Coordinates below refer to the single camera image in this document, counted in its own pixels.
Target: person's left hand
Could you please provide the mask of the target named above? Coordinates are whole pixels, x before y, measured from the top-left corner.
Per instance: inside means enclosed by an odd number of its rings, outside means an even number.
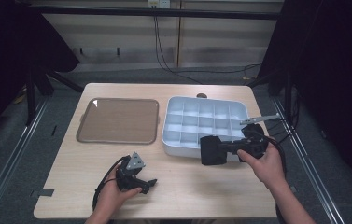
[[[116,213],[126,200],[133,198],[141,192],[141,188],[120,191],[116,180],[117,165],[106,177],[108,181],[102,188],[97,205],[86,223],[107,223],[111,216]]]

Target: hand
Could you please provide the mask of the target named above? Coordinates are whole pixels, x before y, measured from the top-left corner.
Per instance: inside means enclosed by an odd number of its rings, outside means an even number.
[[[107,223],[111,216],[117,212],[126,200],[133,198],[141,192],[141,188],[120,191],[117,185],[116,171],[118,165],[106,177],[108,181],[102,188],[97,205],[86,223]]]
[[[251,166],[257,178],[265,184],[266,188],[271,189],[280,182],[286,182],[280,154],[271,143],[266,148],[265,154],[258,160],[243,149],[239,149],[237,154]]]

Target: silver metal part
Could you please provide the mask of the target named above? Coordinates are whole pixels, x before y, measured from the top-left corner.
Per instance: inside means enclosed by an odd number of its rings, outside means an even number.
[[[143,168],[144,166],[146,166],[143,162],[143,160],[141,160],[140,156],[134,152],[132,157],[130,158],[129,163],[127,164],[126,169],[127,170],[134,170],[134,169],[138,169],[138,168]]]
[[[240,121],[240,124],[241,125],[248,125],[248,124],[253,124],[253,123],[265,121],[268,119],[279,119],[279,118],[280,118],[280,115],[277,113],[277,114],[271,115],[271,116],[263,116],[263,117],[245,119],[245,120]]]
[[[54,189],[41,189],[33,190],[30,194],[32,198],[39,198],[40,196],[51,197],[53,195]]]

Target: wall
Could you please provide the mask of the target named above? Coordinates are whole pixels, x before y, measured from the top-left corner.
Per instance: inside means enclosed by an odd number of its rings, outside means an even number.
[[[148,1],[143,0],[37,0],[32,3],[52,6],[148,7]],[[173,0],[171,8],[279,12],[282,4],[281,0]],[[155,38],[152,17],[53,14],[45,17],[70,48],[75,49],[75,53],[83,48],[85,56],[95,57],[104,53],[106,63],[135,65],[138,62],[137,67],[158,67],[156,48],[159,44]],[[158,27],[162,52],[171,67],[240,66],[262,61],[275,21],[161,17],[158,18]]]

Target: brown tray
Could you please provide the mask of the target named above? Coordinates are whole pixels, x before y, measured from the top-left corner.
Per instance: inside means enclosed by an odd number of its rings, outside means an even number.
[[[150,144],[159,103],[150,99],[94,98],[82,116],[77,140],[84,143]]]

